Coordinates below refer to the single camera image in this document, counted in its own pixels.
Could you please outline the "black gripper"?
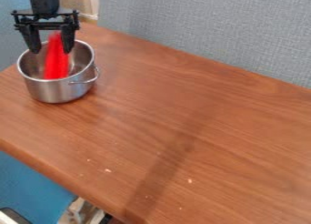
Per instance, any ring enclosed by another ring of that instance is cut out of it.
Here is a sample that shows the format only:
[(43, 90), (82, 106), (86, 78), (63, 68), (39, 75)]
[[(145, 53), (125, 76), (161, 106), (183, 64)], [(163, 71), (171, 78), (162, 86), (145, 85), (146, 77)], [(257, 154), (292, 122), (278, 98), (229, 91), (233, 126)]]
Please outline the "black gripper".
[[(75, 30), (79, 29), (79, 12), (73, 9), (63, 9), (61, 0), (30, 0), (31, 8), (14, 10), (11, 15), (15, 19), (15, 27), (21, 30), (25, 42), (30, 50), (38, 54), (42, 49), (39, 30), (62, 29), (63, 51), (70, 54), (75, 46)], [(63, 21), (51, 24), (42, 23), (61, 16)]]

